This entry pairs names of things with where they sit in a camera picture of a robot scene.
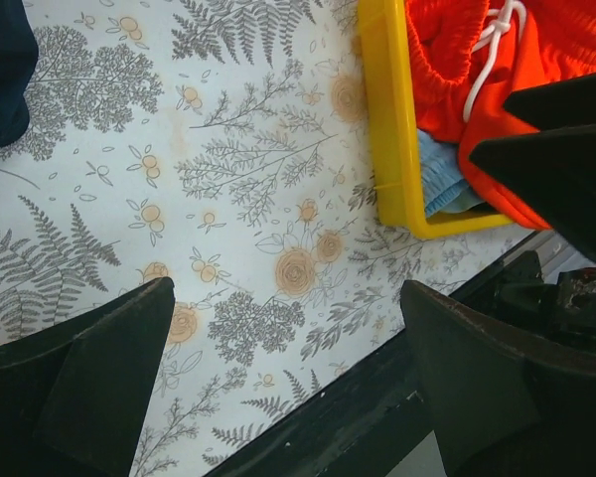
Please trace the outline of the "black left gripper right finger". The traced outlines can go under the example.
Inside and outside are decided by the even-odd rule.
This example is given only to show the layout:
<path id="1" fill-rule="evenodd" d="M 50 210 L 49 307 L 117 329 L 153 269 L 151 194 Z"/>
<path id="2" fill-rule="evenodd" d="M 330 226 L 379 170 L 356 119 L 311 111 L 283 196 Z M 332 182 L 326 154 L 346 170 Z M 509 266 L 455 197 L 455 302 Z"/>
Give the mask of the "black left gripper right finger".
<path id="1" fill-rule="evenodd" d="M 596 476 L 596 355 L 406 281 L 400 305 L 449 476 Z"/>

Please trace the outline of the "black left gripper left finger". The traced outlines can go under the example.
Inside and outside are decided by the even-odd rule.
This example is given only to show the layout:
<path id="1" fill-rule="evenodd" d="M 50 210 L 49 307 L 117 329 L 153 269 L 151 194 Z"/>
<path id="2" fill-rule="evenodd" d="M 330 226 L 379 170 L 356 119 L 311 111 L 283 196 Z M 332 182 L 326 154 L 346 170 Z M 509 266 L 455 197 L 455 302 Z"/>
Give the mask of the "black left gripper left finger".
<path id="1" fill-rule="evenodd" d="M 0 346 L 0 476 L 126 476 L 175 305 L 154 279 Z"/>

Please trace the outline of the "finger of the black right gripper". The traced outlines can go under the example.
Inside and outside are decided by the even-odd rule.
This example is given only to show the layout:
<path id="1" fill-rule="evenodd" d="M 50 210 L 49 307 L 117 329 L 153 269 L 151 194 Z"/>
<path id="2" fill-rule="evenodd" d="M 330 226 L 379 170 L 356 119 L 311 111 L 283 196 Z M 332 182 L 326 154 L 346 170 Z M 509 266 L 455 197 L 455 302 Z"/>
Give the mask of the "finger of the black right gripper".
<path id="1" fill-rule="evenodd" d="M 537 130 L 596 124 L 596 73 L 514 91 L 503 109 Z"/>
<path id="2" fill-rule="evenodd" d="M 470 160 L 596 263 L 596 124 L 484 141 Z"/>

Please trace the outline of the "navy blue shorts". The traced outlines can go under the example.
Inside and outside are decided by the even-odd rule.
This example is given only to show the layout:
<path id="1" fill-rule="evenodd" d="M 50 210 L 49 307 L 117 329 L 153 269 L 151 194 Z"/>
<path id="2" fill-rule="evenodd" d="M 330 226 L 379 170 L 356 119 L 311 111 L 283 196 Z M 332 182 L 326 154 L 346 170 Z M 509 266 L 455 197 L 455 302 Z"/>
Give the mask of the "navy blue shorts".
<path id="1" fill-rule="evenodd" d="M 0 148 L 18 140 L 29 126 L 24 93 L 38 57 L 23 3 L 0 0 Z"/>

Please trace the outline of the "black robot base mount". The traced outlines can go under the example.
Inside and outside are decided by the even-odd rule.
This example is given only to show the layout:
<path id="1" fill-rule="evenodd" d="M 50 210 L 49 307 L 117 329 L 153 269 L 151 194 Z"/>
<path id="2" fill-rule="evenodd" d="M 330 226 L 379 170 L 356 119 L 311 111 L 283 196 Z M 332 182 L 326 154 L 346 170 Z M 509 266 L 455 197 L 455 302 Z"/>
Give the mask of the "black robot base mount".
<path id="1" fill-rule="evenodd" d="M 556 284 L 559 273 L 592 261 L 562 236 L 535 234 L 446 295 L 497 315 L 505 285 Z M 405 329 L 248 442 L 216 469 L 219 476 L 449 476 L 446 474 Z"/>

